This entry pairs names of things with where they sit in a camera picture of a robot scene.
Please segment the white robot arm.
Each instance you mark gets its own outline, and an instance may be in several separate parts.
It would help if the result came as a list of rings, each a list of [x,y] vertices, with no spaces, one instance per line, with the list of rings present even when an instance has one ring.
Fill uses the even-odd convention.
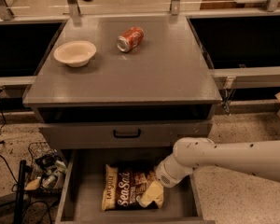
[[[156,181],[137,199],[147,207],[195,171],[217,166],[280,182],[280,140],[253,143],[216,144],[208,138],[177,140],[172,153],[156,168]]]

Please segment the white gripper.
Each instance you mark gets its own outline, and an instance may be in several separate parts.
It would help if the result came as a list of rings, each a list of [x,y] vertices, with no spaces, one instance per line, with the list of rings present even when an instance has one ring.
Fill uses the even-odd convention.
[[[175,158],[165,158],[156,169],[159,181],[153,181],[141,196],[139,204],[146,208],[154,203],[158,208],[163,204],[163,187],[172,188],[190,174],[190,168],[179,164]]]

